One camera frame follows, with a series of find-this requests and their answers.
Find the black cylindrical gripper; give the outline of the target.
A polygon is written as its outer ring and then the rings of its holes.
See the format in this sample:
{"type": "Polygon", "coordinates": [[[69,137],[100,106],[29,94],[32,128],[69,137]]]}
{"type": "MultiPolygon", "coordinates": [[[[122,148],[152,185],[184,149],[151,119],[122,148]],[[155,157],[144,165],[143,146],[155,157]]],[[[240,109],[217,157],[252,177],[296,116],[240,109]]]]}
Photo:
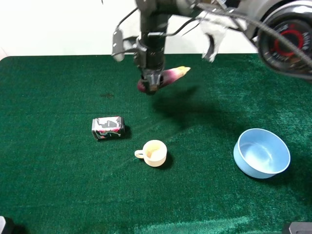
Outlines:
{"type": "Polygon", "coordinates": [[[135,63],[141,72],[140,91],[155,94],[160,87],[161,73],[164,70],[164,48],[166,38],[163,36],[149,36],[149,32],[142,32],[136,40],[138,48],[135,63]]]}

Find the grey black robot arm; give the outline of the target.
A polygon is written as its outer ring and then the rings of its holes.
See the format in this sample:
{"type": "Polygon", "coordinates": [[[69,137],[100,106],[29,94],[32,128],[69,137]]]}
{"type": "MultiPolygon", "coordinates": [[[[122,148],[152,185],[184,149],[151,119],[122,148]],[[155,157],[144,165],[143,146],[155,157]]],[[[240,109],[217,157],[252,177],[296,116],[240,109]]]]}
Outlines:
{"type": "Polygon", "coordinates": [[[306,81],[312,79],[312,3],[309,0],[138,0],[140,38],[135,60],[141,72],[137,87],[154,94],[179,79],[164,70],[164,47],[169,18],[188,17],[203,26],[209,47],[217,52],[217,31],[201,13],[227,19],[257,49],[262,62],[273,71],[306,81]]]}

